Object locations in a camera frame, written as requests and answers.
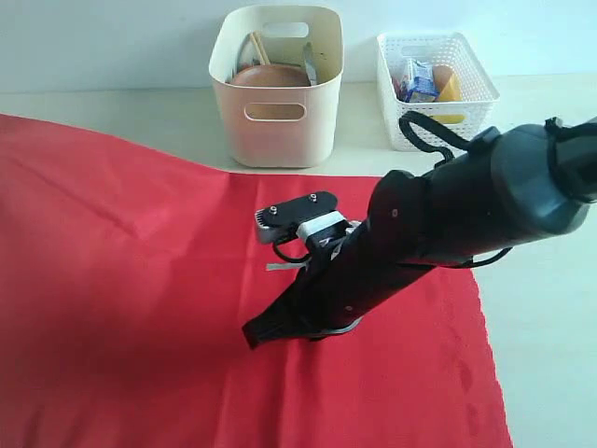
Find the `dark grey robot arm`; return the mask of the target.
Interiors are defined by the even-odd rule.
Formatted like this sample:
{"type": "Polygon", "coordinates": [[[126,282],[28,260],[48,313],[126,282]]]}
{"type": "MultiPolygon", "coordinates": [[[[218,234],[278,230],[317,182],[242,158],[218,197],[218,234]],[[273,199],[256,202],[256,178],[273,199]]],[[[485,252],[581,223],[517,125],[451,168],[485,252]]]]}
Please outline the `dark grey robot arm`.
{"type": "Polygon", "coordinates": [[[468,140],[415,111],[398,125],[441,160],[423,175],[388,172],[361,222],[327,191],[256,212],[262,244],[279,251],[300,240],[306,254],[287,259],[295,280],[243,325],[249,346],[348,332],[436,268],[485,266],[517,245],[575,231],[596,201],[594,122],[564,127],[553,118],[468,140]]]}

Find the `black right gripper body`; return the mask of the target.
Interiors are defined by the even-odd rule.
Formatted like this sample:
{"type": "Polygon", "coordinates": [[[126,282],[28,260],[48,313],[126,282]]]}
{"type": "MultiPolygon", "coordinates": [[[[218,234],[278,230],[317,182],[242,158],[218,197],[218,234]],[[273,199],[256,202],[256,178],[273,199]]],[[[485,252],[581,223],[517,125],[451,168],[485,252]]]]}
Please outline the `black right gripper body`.
{"type": "Polygon", "coordinates": [[[431,220],[432,176],[393,170],[372,191],[367,218],[327,265],[301,282],[296,306],[301,339],[326,337],[438,266],[431,220]]]}

